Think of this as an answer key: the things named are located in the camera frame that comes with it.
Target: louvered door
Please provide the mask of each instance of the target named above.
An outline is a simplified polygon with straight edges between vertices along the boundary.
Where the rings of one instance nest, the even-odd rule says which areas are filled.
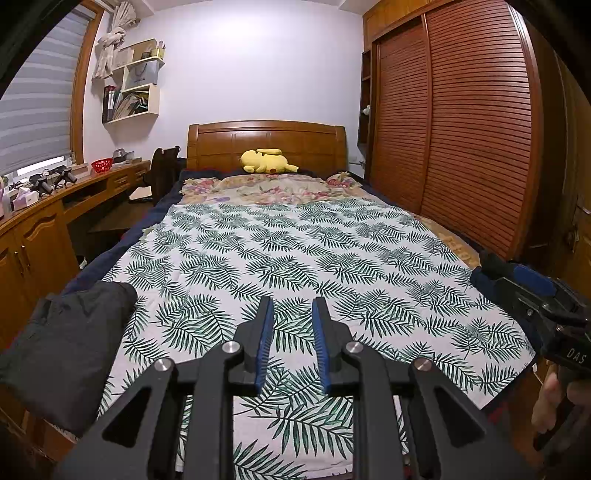
[[[426,18],[433,116],[421,214],[510,257],[532,135],[519,35],[503,0],[464,0]]]
[[[379,101],[369,176],[378,190],[417,213],[427,136],[425,40],[417,22],[379,45]]]

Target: leaf-patterned bed sheet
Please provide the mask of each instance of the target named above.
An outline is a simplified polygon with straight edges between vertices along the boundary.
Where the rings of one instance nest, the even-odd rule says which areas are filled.
[[[230,339],[269,294],[276,323],[267,381],[258,398],[234,400],[238,478],[350,471],[352,402],[322,394],[311,301],[324,296],[333,319],[387,358],[433,358],[482,408],[532,351],[469,276],[421,222],[371,200],[173,205],[105,277],[131,283],[138,303],[101,411],[156,359],[183,362]]]

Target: window blind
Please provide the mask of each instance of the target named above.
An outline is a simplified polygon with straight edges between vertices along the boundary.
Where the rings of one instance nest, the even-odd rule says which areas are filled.
[[[70,106],[91,10],[78,6],[43,39],[0,100],[0,174],[70,154]]]

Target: wooden headboard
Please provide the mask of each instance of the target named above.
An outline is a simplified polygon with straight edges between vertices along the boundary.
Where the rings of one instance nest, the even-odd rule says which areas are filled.
[[[190,125],[187,168],[230,173],[246,150],[257,148],[279,148],[290,164],[323,178],[347,168],[345,127],[283,120]]]

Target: bed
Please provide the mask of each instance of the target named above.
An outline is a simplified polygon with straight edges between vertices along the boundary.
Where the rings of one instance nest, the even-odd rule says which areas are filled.
[[[234,401],[240,479],[351,471],[352,401],[323,396],[316,369],[310,308],[318,295],[327,298],[332,318],[384,356],[433,358],[479,408],[494,405],[531,363],[519,326],[470,286],[470,262],[448,245],[460,256],[469,246],[450,232],[426,227],[428,219],[344,174],[327,182],[301,174],[230,175],[253,148],[280,148],[290,163],[324,178],[346,170],[342,127],[191,125],[187,147],[189,171],[155,213],[69,286],[104,278],[138,292],[101,412],[156,359],[186,361],[230,339],[264,294],[275,301],[275,338],[262,395]],[[305,188],[286,196],[283,181]]]

